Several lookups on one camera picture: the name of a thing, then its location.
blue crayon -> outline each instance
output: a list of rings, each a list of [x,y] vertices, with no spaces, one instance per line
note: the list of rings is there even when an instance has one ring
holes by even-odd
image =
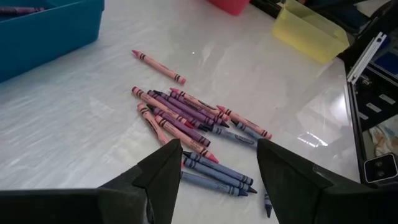
[[[239,121],[235,121],[235,120],[232,120],[232,119],[231,119],[231,121],[232,121],[232,123],[235,124],[235,126],[237,128],[239,128],[240,130],[244,131],[246,134],[252,136],[255,140],[264,138],[261,135],[259,135],[257,132],[255,132],[253,129],[247,127],[246,125],[240,123]]]
[[[267,189],[265,189],[265,195],[264,195],[264,204],[267,212],[267,217],[271,217],[271,211],[272,211],[272,204],[271,201],[269,200],[269,195],[267,192]]]
[[[228,167],[225,167],[225,166],[223,166],[221,164],[217,164],[217,163],[215,163],[215,162],[213,162],[213,161],[211,161],[211,160],[209,160],[209,159],[207,159],[205,157],[199,156],[197,153],[185,152],[185,151],[183,151],[182,153],[185,156],[187,156],[188,158],[190,158],[191,160],[199,162],[199,163],[201,163],[201,164],[203,164],[203,165],[205,165],[207,167],[210,167],[210,168],[212,168],[214,170],[217,170],[218,172],[222,172],[223,174],[226,174],[226,175],[228,175],[228,176],[230,176],[232,178],[235,178],[238,181],[241,181],[241,182],[243,182],[245,184],[248,184],[248,185],[252,185],[253,184],[253,179],[252,178],[250,178],[248,176],[245,176],[243,174],[240,174],[240,173],[236,172],[235,170],[232,170],[232,169],[230,169]]]
[[[196,184],[202,187],[206,187],[208,189],[217,190],[219,192],[223,192],[226,194],[234,195],[234,196],[248,196],[249,194],[243,190],[239,190],[236,187],[232,187],[226,184],[222,184],[220,182],[210,180],[207,178],[199,177],[197,175],[189,174],[187,172],[181,172],[181,179],[189,182],[191,184]]]
[[[214,134],[218,134],[219,136],[223,136],[232,141],[240,142],[240,143],[243,143],[245,145],[248,145],[248,146],[251,146],[251,147],[257,149],[257,141],[253,141],[253,140],[245,138],[243,136],[234,134],[234,133],[229,132],[223,128],[217,128],[216,126],[211,126],[208,128],[209,128],[209,131],[211,131]]]
[[[184,159],[184,165],[185,165],[185,167],[192,168],[202,174],[208,175],[209,177],[212,177],[212,178],[220,180],[226,184],[232,185],[233,187],[237,187],[241,190],[244,190],[245,192],[250,192],[250,193],[255,193],[255,194],[257,193],[257,191],[252,189],[248,184],[242,183],[228,175],[218,172],[217,170],[213,170],[212,168],[204,166],[204,165],[202,165],[198,162],[195,162],[187,157]]]

pink crayon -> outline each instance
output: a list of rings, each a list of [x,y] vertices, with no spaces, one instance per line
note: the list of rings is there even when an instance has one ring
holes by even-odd
[[[185,99],[187,99],[189,102],[193,103],[196,106],[199,106],[201,108],[204,108],[205,110],[209,111],[210,113],[214,114],[216,117],[221,118],[223,121],[228,121],[229,117],[224,114],[223,112],[219,111],[218,109],[209,106],[208,104],[196,99],[195,97],[179,90],[176,88],[170,88],[173,92],[176,92],[178,94],[178,97],[182,96]]]
[[[137,109],[140,112],[140,114],[145,118],[145,120],[148,122],[149,126],[156,134],[156,137],[160,141],[160,143],[162,143],[162,145],[167,144],[169,142],[168,137],[159,127],[159,125],[156,123],[155,118],[151,115],[148,108],[146,108],[144,104],[140,103],[137,105]]]
[[[248,119],[244,119],[242,116],[238,115],[237,113],[232,112],[230,109],[225,108],[224,106],[217,105],[218,109],[220,109],[222,112],[227,114],[228,116],[231,116],[232,119],[239,121],[246,125],[247,127],[255,130],[255,132],[259,133],[262,137],[265,137],[266,139],[271,139],[272,134],[268,133],[266,130],[260,128],[253,122],[249,121]]]
[[[148,94],[144,93],[138,87],[134,86],[131,91],[132,91],[132,93],[134,95],[136,95],[139,98],[141,98],[142,100],[144,100],[147,104],[150,104],[152,106],[156,106],[157,108],[161,109],[162,111],[164,111],[165,113],[167,113],[168,115],[170,115],[171,117],[176,119],[177,121],[185,124],[188,128],[192,128],[193,129],[192,124],[190,124],[185,118],[181,117],[179,114],[177,114],[176,112],[172,111],[170,108],[166,107],[161,102],[155,100],[153,97],[151,97]]]
[[[170,78],[174,79],[176,82],[184,84],[187,80],[182,78],[179,74],[171,71],[166,66],[162,65],[159,62],[156,62],[154,59],[148,57],[147,55],[143,54],[142,52],[132,50],[132,52],[137,56],[137,58],[145,61],[148,65],[154,67],[156,70],[162,72],[165,75],[168,75]]]
[[[219,163],[216,157],[211,152],[207,151],[205,147],[194,141],[192,138],[188,137],[186,134],[182,133],[175,126],[166,121],[166,119],[162,118],[159,115],[156,115],[155,120],[161,127],[172,133],[176,138],[181,139],[182,142],[195,150],[197,153],[201,154],[203,157],[213,162]]]

crayon tip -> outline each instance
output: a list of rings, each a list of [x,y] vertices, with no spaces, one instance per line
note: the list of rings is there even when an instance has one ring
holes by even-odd
[[[243,191],[243,190],[240,190],[238,196],[245,196],[245,197],[247,197],[247,196],[249,196],[249,194],[246,193],[246,192]]]
[[[154,90],[154,92],[155,92],[156,94],[160,95],[160,96],[163,94],[161,91],[157,91],[157,90]]]
[[[266,205],[267,217],[271,217],[272,205]]]
[[[204,132],[207,132],[207,131],[208,131],[207,127],[204,126],[203,124],[199,124],[198,129],[199,129],[199,130],[202,130],[202,131],[204,131]]]
[[[222,121],[222,122],[220,123],[220,125],[221,125],[221,126],[224,126],[224,127],[226,127],[226,128],[229,128],[229,125],[226,124],[225,121]]]
[[[224,106],[217,105],[217,108],[220,109],[220,111],[224,111],[225,110]]]
[[[233,119],[231,119],[231,122],[232,122],[232,123],[234,123],[234,124],[235,124],[235,126],[237,126],[237,125],[238,125],[238,123],[239,123],[239,121],[235,121],[235,120],[233,120]]]
[[[190,157],[192,152],[182,151],[182,154],[184,154],[184,156]]]
[[[147,107],[148,107],[151,111],[154,111],[154,110],[155,110],[155,106],[147,105]]]
[[[253,188],[249,187],[248,192],[256,194],[257,190],[254,190]]]
[[[176,92],[176,93],[178,93],[178,89],[176,89],[176,88],[172,88],[172,87],[170,87],[170,90],[171,90],[171,91],[173,91],[173,92]]]
[[[208,131],[213,131],[214,125],[202,124]]]
[[[210,155],[209,158],[207,158],[207,159],[209,159],[215,163],[220,163],[220,162],[218,162],[218,159],[216,159],[216,157],[214,155]]]
[[[131,51],[138,57],[139,51],[137,50],[131,50]]]
[[[188,121],[186,121],[184,124],[186,125],[186,127],[193,129],[192,124],[190,124]]]

purple crayon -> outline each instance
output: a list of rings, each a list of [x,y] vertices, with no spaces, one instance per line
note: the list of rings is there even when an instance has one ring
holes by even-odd
[[[154,91],[149,90],[148,91],[148,95],[155,98],[157,101],[161,102],[162,104],[164,104],[166,107],[168,107],[170,110],[176,112],[177,114],[179,114],[181,117],[185,118],[189,123],[192,124],[192,126],[194,126],[197,129],[200,129],[202,131],[207,132],[208,128],[206,128],[206,126],[204,126],[203,124],[201,124],[199,121],[197,121],[195,118],[193,118],[192,116],[190,116],[189,114],[185,113],[184,111],[178,109],[176,106],[174,106],[173,104],[169,103],[167,100],[165,100],[163,97],[159,96],[158,94],[156,94]]]
[[[208,124],[211,126],[211,125],[214,125],[214,123],[216,122],[215,120],[213,120],[213,118],[215,118],[215,116],[212,114],[211,114],[212,118],[209,118],[209,117],[205,116],[204,114],[199,113],[197,110],[193,109],[189,105],[186,105],[185,103],[182,103],[181,101],[176,100],[176,98],[174,98],[174,97],[167,96],[165,93],[162,93],[160,91],[154,90],[154,92],[159,94],[161,97],[165,98],[171,104],[180,108],[182,111],[188,113],[189,115],[193,116],[194,118],[196,118],[197,120],[199,120],[202,123],[205,123],[205,124]],[[216,120],[217,120],[217,122],[216,122],[217,124],[229,128],[229,126],[221,118],[216,118]]]
[[[181,110],[187,112],[188,114],[196,117],[196,119],[198,119],[199,121],[204,122],[204,121],[202,121],[202,119],[203,120],[207,119],[207,120],[213,121],[214,123],[216,123],[218,125],[229,128],[228,124],[226,124],[225,121],[223,121],[221,118],[218,118],[217,116],[211,114],[209,111],[207,111],[203,108],[199,108],[198,106],[191,104],[184,97],[178,96],[177,93],[172,91],[170,93],[170,96],[168,96],[170,99],[174,99],[173,102],[170,101],[171,103],[173,103],[176,107],[180,108]]]
[[[42,7],[0,7],[0,15],[22,16],[44,10]]]
[[[164,113],[164,111],[160,110],[159,108],[156,108],[155,106],[152,105],[147,105],[147,107],[155,114],[155,115],[159,115],[161,117],[163,117],[164,119],[166,119],[168,122],[170,122],[172,125],[174,125],[176,128],[178,128],[180,131],[182,131],[183,133],[185,133],[187,136],[190,136],[193,140],[199,142],[200,144],[208,147],[210,145],[210,141],[209,139],[201,136],[200,134],[198,134],[197,132],[195,132],[194,130],[186,127],[185,125],[183,125],[181,122],[177,121],[176,119],[172,118],[170,115],[168,115],[167,113]]]

white table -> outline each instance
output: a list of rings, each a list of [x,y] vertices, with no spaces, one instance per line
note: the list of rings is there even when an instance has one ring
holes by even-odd
[[[97,187],[158,149],[133,86],[172,86],[227,106],[277,144],[359,181],[343,62],[314,62],[275,38],[273,22],[252,5],[234,17],[204,0],[106,2],[94,44],[0,84],[0,189]],[[255,151],[205,136],[222,164],[254,178],[259,194],[236,198],[182,182],[173,223],[277,223],[275,213],[266,218]]]

